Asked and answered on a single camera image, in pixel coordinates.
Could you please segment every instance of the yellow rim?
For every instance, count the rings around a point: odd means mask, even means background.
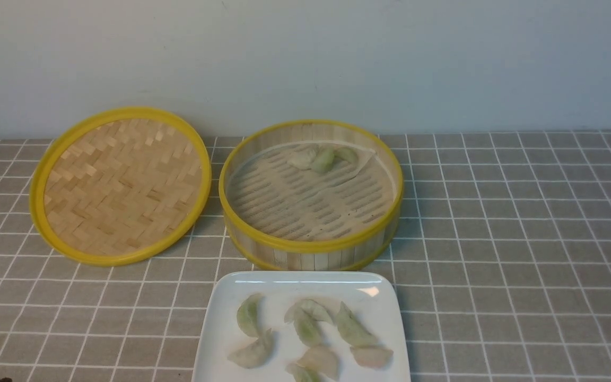
[[[383,251],[385,251],[388,245],[390,245],[390,242],[392,241],[393,236],[395,236],[396,230],[397,230],[397,225],[395,226],[395,229],[393,229],[393,232],[388,237],[388,239],[386,239],[386,241],[383,242],[383,245],[381,245],[381,248],[378,249],[378,251],[374,252],[373,255],[369,256],[369,258],[366,258],[363,261],[360,261],[359,263],[354,263],[352,265],[349,265],[345,268],[337,269],[337,271],[359,271],[362,268],[366,267],[367,265],[371,264],[375,259],[381,256]],[[237,242],[237,239],[235,239],[235,236],[232,234],[232,232],[228,231],[228,235],[230,236],[230,239],[232,240],[233,244],[235,244],[235,247],[237,247],[237,250],[240,251],[240,253],[243,254],[244,257],[247,258],[248,261],[251,261],[259,268],[263,269],[264,271],[288,271],[286,269],[278,268],[277,266],[274,266],[273,264],[265,263],[265,261],[262,261],[261,259],[256,258],[255,256],[253,256],[253,254],[251,254],[244,247],[242,247],[242,245],[240,245],[239,242]]]
[[[389,157],[392,158],[393,166],[395,167],[395,171],[398,173],[400,182],[398,184],[398,193],[393,201],[391,208],[389,208],[388,212],[383,215],[383,217],[376,222],[376,224],[371,227],[358,232],[354,235],[350,235],[348,237],[342,237],[341,239],[335,240],[327,240],[327,241],[293,241],[281,239],[279,237],[273,237],[267,235],[256,228],[253,228],[251,225],[247,224],[244,220],[242,220],[228,203],[228,199],[225,196],[225,172],[228,170],[228,163],[230,163],[235,155],[242,150],[242,148],[247,145],[250,141],[255,140],[262,134],[268,133],[269,131],[273,131],[284,126],[290,126],[293,124],[335,124],[337,126],[345,127],[350,130],[353,130],[357,133],[365,135],[366,137],[374,140],[376,144],[378,144],[383,150],[387,152]],[[309,254],[309,253],[320,253],[320,252],[331,252],[331,251],[339,251],[340,249],[350,248],[354,245],[359,244],[360,242],[366,241],[367,239],[373,237],[381,230],[385,229],[388,223],[393,219],[393,215],[395,211],[399,208],[400,203],[402,201],[402,195],[404,192],[404,181],[402,179],[402,169],[400,167],[400,163],[397,161],[397,158],[393,154],[393,152],[388,148],[388,146],[383,143],[383,141],[379,140],[375,135],[372,135],[365,130],[354,126],[352,124],[340,123],[339,121],[330,121],[326,119],[301,119],[296,121],[287,121],[286,123],[276,124],[274,126],[270,126],[264,128],[258,133],[254,133],[250,137],[246,138],[242,141],[237,147],[235,147],[230,155],[228,155],[228,159],[225,161],[223,165],[223,169],[221,170],[221,175],[219,176],[219,196],[221,198],[221,205],[223,206],[223,211],[225,212],[225,217],[230,220],[236,227],[238,227],[242,233],[246,234],[248,237],[252,238],[254,241],[262,242],[262,244],[269,245],[275,249],[280,249],[286,252],[294,252],[298,254]]]
[[[171,235],[164,239],[156,242],[149,247],[140,249],[136,252],[121,255],[121,256],[98,256],[93,254],[87,254],[82,251],[68,246],[65,244],[53,229],[49,225],[46,213],[44,212],[44,191],[46,189],[46,181],[51,174],[51,169],[56,164],[56,160],[60,158],[60,155],[67,150],[78,138],[82,137],[88,131],[91,131],[98,126],[102,126],[112,121],[119,119],[129,118],[143,118],[143,119],[155,119],[162,121],[180,132],[184,133],[187,138],[193,143],[195,149],[199,153],[199,158],[202,162],[202,181],[200,185],[199,197],[195,202],[194,208],[188,216],[180,223],[179,227],[171,233]],[[136,263],[143,259],[150,258],[159,254],[161,251],[170,247],[174,242],[178,241],[185,232],[192,227],[199,215],[202,214],[206,200],[209,197],[211,191],[211,162],[209,161],[206,147],[202,138],[199,137],[195,129],[190,126],[179,116],[176,116],[168,111],[159,109],[152,109],[150,107],[124,107],[122,109],[114,109],[104,111],[100,114],[92,116],[90,118],[81,121],[76,124],[73,128],[66,131],[65,134],[61,135],[58,140],[55,140],[53,145],[49,147],[49,150],[44,154],[43,158],[39,161],[37,169],[32,177],[32,184],[30,186],[30,213],[32,215],[32,222],[34,226],[41,234],[41,237],[48,242],[53,248],[58,250],[61,254],[75,259],[80,263],[86,263],[97,266],[118,266]]]

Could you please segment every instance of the ceramic plate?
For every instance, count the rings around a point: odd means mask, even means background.
[[[228,354],[252,343],[237,327],[236,312],[252,293],[261,292],[259,321],[262,329],[272,328],[275,350],[262,367],[240,368],[228,361]],[[393,350],[392,363],[384,370],[362,368],[350,354],[350,346],[332,325],[320,328],[332,350],[341,358],[340,382],[409,382],[409,361],[405,332],[395,290],[383,276],[364,272],[240,272],[224,276],[211,295],[204,317],[193,382],[293,381],[284,371],[298,360],[307,347],[299,341],[293,325],[284,323],[284,313],[301,298],[314,298],[336,314],[340,301],[380,341]]]

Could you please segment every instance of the bamboo steamer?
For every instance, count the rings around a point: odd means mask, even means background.
[[[54,249],[118,266],[155,256],[201,215],[211,163],[196,131],[172,113],[125,107],[63,134],[39,162],[32,221]]]
[[[287,163],[313,145],[351,147],[358,163],[337,160],[324,175]],[[395,155],[375,135],[308,119],[242,141],[223,165],[219,196],[228,235],[260,268],[354,271],[390,244],[403,184]]]

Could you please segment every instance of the green dumpling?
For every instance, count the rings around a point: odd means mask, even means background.
[[[249,296],[237,309],[237,326],[250,337],[258,338],[261,334],[259,328],[259,302],[263,298],[261,293]]]

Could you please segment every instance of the grid pattern tablecloth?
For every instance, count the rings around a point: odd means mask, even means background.
[[[381,138],[405,199],[366,270],[397,286],[415,380],[611,380],[611,131]],[[214,179],[240,140],[206,138]],[[48,144],[0,141],[0,377],[189,381],[214,282],[252,269],[226,235],[218,182],[163,254],[79,265],[28,214]]]

